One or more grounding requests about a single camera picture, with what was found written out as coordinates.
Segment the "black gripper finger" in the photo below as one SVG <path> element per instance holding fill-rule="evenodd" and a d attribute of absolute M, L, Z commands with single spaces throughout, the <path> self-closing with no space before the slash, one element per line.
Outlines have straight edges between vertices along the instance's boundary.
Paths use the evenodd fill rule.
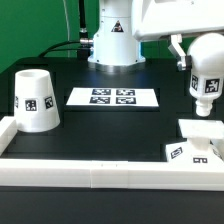
<path fill-rule="evenodd" d="M 181 47 L 182 35 L 174 34 L 169 37 L 168 49 L 176 58 L 177 69 L 187 71 L 191 69 L 191 57 L 188 56 Z"/>

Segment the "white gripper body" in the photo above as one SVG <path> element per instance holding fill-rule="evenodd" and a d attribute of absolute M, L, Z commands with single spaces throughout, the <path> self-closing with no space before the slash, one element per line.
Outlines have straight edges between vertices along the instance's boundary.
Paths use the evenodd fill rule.
<path fill-rule="evenodd" d="M 133 0 L 131 14 L 140 42 L 224 30 L 224 0 Z"/>

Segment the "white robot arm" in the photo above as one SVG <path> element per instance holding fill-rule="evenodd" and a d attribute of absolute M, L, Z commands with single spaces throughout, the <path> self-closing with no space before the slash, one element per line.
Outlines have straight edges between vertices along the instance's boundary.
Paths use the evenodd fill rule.
<path fill-rule="evenodd" d="M 89 65 L 125 71 L 145 62 L 143 42 L 167 39 L 182 70 L 190 65 L 180 46 L 184 37 L 224 32 L 224 0 L 99 0 L 99 29 Z"/>

